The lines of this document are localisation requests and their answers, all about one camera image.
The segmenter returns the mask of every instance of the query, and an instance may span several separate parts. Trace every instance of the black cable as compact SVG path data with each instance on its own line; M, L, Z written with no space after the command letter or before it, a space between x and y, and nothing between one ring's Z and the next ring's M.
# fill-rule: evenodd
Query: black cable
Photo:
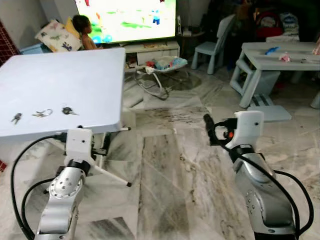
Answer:
M22 219L20 217L19 214L19 210L17 207L17 202L16 202L16 195L15 195L15 169L17 166L17 163L19 162L19 160L21 159L22 155L29 149L31 148L33 145L35 145L38 142L41 142L42 140L45 139L51 139L54 138L55 136L44 136L42 138L39 138L38 140L35 140L34 142L30 143L20 154L19 156L16 158L16 160L14 161L13 165L12 165L12 170L11 170L11 176L10 176L10 189L11 189L11 198L12 198L12 205L13 205L13 211L15 214L15 218L16 221L19 224L19 227L21 229L21 231L23 232L23 234L25 235L25 237L28 240L33 240L35 238L35 234L33 232L30 232L28 229L26 229L24 223L22 222Z
M295 237L296 240L299 240L299 236L300 236L300 216L299 216L299 210L298 207L295 203L295 201L293 200L293 198L291 197L291 195L287 192L287 190L272 176L270 175L265 169L263 169L261 166L259 166L258 164L256 164L255 162L251 161L250 159L242 156L241 154L237 153L236 151L232 151L231 149L227 148L226 146L224 146L220 140L217 138L216 135L216 130L214 128L215 123L214 120L208 115L204 115L203 117L205 123L209 123L211 126L211 129L207 129L207 131L212 131L211 135L213 137L213 139L215 140L215 142L217 142L224 150L226 150L228 153L232 153L234 155L236 155L239 159L251 164L252 166L254 166L256 169L258 169L260 172L262 172L264 175L266 175L282 192L283 194L287 197L287 199L289 200L292 208L293 208L293 212L294 212L294 220L295 220Z
M292 174L290 173L287 173L285 171L279 171L279 170L273 170L276 174L281 174L281 175L285 175L291 179L293 179L298 185L299 187L301 188L304 196L305 196L305 199L308 203L308 207L309 207L309 219L308 219L308 222L300 229L300 235L303 234L306 230L308 230L313 221L314 221L314 217L315 217L315 212L314 212L314 206L313 206L313 203L312 203L312 200L305 188L305 186L299 181L298 178L296 178L295 176L293 176Z
M41 184L45 184L45 183L49 183L49 182L52 182L55 178L50 178L50 179L46 179L46 180L43 180L43 181L39 181L37 182L36 184L32 185L28 191L26 191L26 193L24 194L24 197L22 199L22 203L21 203L21 217L22 217L22 222L24 224L24 227L31 233L33 233L31 227L29 226L29 223L27 221L27 218L26 218L26 201L27 201L27 198L28 198L28 195L29 193L34 189L36 188L37 186L41 185Z

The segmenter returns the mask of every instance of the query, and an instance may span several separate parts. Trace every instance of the white table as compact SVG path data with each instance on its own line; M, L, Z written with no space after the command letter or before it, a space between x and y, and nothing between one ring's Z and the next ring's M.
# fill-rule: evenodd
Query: white table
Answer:
M242 52L239 59L245 56L255 66L256 70L249 79L247 87L240 101L240 107L247 108L254 95L262 71L320 71L320 55L313 55L312 50L315 48L314 42L293 42L293 43L267 43L267 42L245 42L242 45ZM265 55L270 48L280 47L276 52ZM279 60L279 56L288 52L291 62ZM240 68L237 66L234 70L230 84L237 84L240 75Z
M82 125L94 133L121 127L123 48L18 55L0 68L0 141L27 141ZM70 107L78 115L65 115ZM36 111L52 109L47 117ZM17 113L22 118L11 122Z

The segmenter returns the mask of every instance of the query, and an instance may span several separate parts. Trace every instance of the child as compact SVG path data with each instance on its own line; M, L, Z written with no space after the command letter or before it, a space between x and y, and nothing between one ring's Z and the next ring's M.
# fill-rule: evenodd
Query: child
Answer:
M92 32L89 18L84 15L75 15L72 19L72 24L75 30L80 33L80 39L85 50L103 49L102 46L97 47L94 41L92 41L92 39L88 36L88 34Z

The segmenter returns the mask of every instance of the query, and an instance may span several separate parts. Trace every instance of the marble floor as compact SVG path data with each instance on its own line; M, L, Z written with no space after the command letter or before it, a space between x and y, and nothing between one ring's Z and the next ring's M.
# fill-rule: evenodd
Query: marble floor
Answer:
M123 123L132 130L112 136L104 168L132 181L133 186L119 186L101 175L88 177L76 239L254 239L232 163L220 147L209 146L203 122L206 113L218 122L242 110L240 96L229 86L232 73L222 68L207 75L205 65L190 73L200 82L192 89L171 90L165 101L143 92L128 77ZM308 79L297 85L286 82L284 88L276 89L271 99L289 111L292 120L265 123L257 144L273 169L294 174L312 198L314 223L301 240L320 239L320 112L309 107L318 89ZM46 144L30 151L21 162L18 198L31 182L52 176L61 163L62 151ZM0 158L12 158L18 147L22 148L18 144L9 151L0 148ZM36 161L42 164L34 169ZM1 201L7 206L0 207L0 217L6 222L0 240L22 240L10 198L5 197L9 194L8 172L0 176ZM296 201L303 225L309 213L302 192L290 179L278 179ZM33 229L46 198L39 188L27 203Z

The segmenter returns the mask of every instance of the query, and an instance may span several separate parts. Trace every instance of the tv stand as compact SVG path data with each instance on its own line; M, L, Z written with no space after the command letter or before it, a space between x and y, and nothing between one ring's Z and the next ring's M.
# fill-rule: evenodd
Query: tv stand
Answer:
M180 46L176 41L146 42L126 44L122 46L126 54L136 53L137 64L144 65L147 61L162 56L180 56Z

